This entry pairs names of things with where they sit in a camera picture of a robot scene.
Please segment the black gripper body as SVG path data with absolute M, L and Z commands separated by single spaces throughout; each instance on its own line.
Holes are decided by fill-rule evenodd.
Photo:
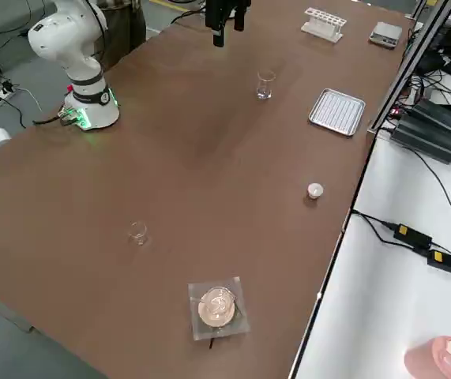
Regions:
M 247 11 L 251 7 L 251 0 L 209 0 L 205 4 L 205 26 L 217 28 L 225 24 L 236 9 Z

